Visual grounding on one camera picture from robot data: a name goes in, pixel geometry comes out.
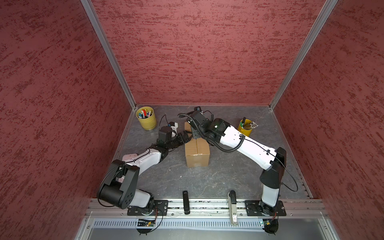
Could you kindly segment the brown cardboard express box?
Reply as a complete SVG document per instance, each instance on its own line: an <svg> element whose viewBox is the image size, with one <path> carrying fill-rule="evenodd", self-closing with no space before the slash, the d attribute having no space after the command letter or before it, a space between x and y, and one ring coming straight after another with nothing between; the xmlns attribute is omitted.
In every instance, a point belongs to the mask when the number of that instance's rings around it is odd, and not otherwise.
<svg viewBox="0 0 384 240"><path fill-rule="evenodd" d="M185 144L185 156L188 168L207 167L210 160L210 145L202 138L195 139L188 134L191 140Z"/></svg>

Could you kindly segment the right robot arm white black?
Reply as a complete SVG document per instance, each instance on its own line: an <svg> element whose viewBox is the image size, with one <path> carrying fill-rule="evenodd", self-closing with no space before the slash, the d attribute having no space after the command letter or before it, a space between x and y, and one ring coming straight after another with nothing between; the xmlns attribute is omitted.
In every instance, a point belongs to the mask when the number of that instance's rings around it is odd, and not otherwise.
<svg viewBox="0 0 384 240"><path fill-rule="evenodd" d="M260 176L263 193L259 210L265 216L273 215L276 212L282 178L286 170L286 150L267 147L247 137L220 118L208 119L199 108L187 114L180 113L178 117L186 118L194 133L220 151L225 153L237 151L263 169Z"/></svg>

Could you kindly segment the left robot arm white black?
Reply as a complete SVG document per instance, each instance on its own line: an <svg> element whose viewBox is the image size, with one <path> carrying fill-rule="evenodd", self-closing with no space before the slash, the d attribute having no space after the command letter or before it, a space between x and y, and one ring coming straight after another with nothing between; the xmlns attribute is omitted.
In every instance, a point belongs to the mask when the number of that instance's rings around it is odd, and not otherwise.
<svg viewBox="0 0 384 240"><path fill-rule="evenodd" d="M122 210L130 206L142 209L146 215L155 209L154 196L137 188L140 174L163 161L174 150L192 139L192 132L182 131L174 137L158 138L147 150L127 161L114 160L100 184L97 199L107 207Z"/></svg>

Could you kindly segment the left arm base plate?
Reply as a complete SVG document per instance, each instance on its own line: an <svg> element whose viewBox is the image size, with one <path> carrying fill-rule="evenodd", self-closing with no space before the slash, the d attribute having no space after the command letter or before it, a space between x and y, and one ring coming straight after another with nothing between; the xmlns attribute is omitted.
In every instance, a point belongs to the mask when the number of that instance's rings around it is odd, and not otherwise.
<svg viewBox="0 0 384 240"><path fill-rule="evenodd" d="M139 217L155 217L156 214L158 214L160 217L162 217L167 215L168 206L168 200L153 200L145 208L129 206L127 215Z"/></svg>

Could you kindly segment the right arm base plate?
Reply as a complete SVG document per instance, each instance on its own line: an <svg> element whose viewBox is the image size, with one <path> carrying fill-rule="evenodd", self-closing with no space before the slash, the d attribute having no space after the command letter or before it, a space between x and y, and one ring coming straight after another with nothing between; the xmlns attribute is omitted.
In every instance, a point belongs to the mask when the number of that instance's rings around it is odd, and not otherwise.
<svg viewBox="0 0 384 240"><path fill-rule="evenodd" d="M287 215L282 201L277 201L274 207L260 203L259 200L246 200L244 203L247 216L249 217L285 217Z"/></svg>

